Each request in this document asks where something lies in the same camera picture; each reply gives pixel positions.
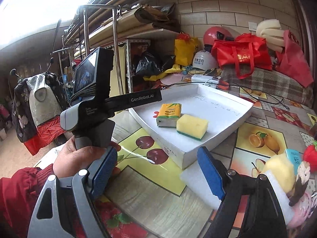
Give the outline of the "red left sleeve forearm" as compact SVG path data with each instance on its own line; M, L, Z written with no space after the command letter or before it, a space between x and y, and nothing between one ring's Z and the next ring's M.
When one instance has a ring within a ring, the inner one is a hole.
M45 169L23 168L1 178L1 237L27 237L36 201L53 165Z

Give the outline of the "left hand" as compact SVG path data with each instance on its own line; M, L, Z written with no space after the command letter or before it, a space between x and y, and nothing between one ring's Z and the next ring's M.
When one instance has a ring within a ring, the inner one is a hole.
M105 148L94 146L77 150L75 137L72 136L59 151L53 163L53 172L58 178L74 176L81 169L87 169L93 161L100 159L105 152Z

